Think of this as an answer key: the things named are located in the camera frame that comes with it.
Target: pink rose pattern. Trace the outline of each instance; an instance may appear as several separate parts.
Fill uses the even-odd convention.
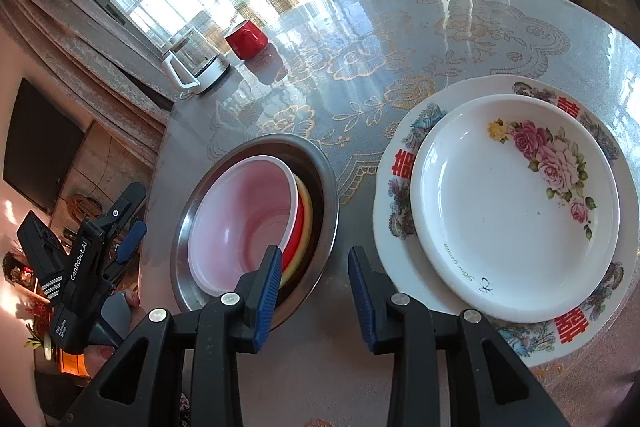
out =
[[[566,138],[561,127],[556,135],[548,128],[536,127],[531,121],[490,122],[489,136],[501,143],[513,139],[513,144],[529,160],[529,169],[539,172],[548,185],[546,197],[558,196],[569,204],[572,217],[584,223],[584,235],[591,240],[589,211],[597,208],[593,198],[585,197],[584,182],[588,179],[586,162],[576,142]]]

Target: white plate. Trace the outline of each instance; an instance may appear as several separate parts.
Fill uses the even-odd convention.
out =
[[[411,208],[440,277],[473,307],[540,322],[585,300],[618,238],[616,183],[567,113],[516,94],[450,111],[415,157]]]
[[[457,315],[468,307],[435,272],[415,235],[408,181],[411,166],[410,161],[406,161],[410,156],[406,154],[418,152],[428,131],[446,112],[481,96],[508,93],[533,96],[571,111],[609,160],[618,187],[620,215],[624,216],[609,269],[580,306],[562,317],[540,323],[494,320],[505,340],[527,366],[532,367],[564,357],[588,343],[620,305],[636,265],[638,195],[631,172],[610,132],[577,100],[542,82],[506,74],[456,82],[423,100],[398,124],[378,165],[373,232],[380,260],[400,291],[434,311]],[[399,175],[394,174],[397,155],[404,158]]]

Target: human hand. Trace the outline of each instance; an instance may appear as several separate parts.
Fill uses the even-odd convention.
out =
[[[140,297],[137,293],[132,290],[124,290],[124,296],[129,308],[131,308],[130,330],[132,330],[145,317],[146,312],[140,307]],[[114,351],[112,346],[86,346],[84,348],[84,367],[91,378],[100,371],[100,368],[113,355]]]

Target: black tv screen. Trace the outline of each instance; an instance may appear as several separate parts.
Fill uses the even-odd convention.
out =
[[[23,78],[6,138],[4,181],[52,215],[83,137],[74,122]]]

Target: metal screw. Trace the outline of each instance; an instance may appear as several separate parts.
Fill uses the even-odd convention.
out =
[[[151,310],[149,312],[149,320],[151,322],[162,322],[166,318],[166,310],[162,308],[156,308],[155,310]]]
[[[393,295],[391,295],[391,302],[398,306],[407,306],[410,301],[411,298],[406,293],[394,293]]]
[[[225,293],[220,298],[220,302],[226,304],[227,306],[233,306],[234,304],[238,304],[238,302],[240,302],[240,296],[237,293],[233,292]]]
[[[473,324],[478,324],[480,319],[482,319],[482,315],[478,310],[467,310],[462,316],[467,322],[471,322]]]

